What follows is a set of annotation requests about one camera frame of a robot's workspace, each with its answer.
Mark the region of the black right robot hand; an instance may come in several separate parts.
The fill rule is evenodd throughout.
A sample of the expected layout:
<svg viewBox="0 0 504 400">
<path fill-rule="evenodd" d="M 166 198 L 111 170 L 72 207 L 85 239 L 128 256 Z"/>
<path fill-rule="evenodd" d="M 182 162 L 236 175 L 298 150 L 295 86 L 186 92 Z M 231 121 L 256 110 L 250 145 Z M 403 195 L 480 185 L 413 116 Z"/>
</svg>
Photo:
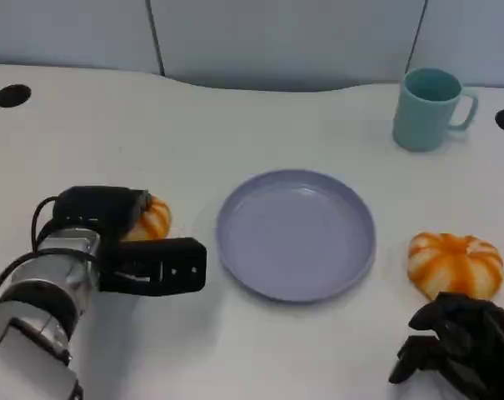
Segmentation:
<svg viewBox="0 0 504 400">
<path fill-rule="evenodd" d="M 407 338 L 388 382 L 400 384 L 418 371 L 435 371 L 468 399 L 504 399 L 503 308 L 441 292 L 408 326 L 435 334 Z"/>
</svg>

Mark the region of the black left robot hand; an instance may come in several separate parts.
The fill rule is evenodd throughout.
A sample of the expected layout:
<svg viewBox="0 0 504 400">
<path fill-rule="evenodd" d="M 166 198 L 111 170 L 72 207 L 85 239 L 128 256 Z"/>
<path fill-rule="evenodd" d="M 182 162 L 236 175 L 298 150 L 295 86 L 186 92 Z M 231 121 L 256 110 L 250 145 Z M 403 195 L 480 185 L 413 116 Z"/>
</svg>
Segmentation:
<svg viewBox="0 0 504 400">
<path fill-rule="evenodd" d="M 152 204 L 146 190 L 75 186 L 60 193 L 52 210 L 56 228 L 86 228 L 119 239 L 129 233 Z"/>
</svg>

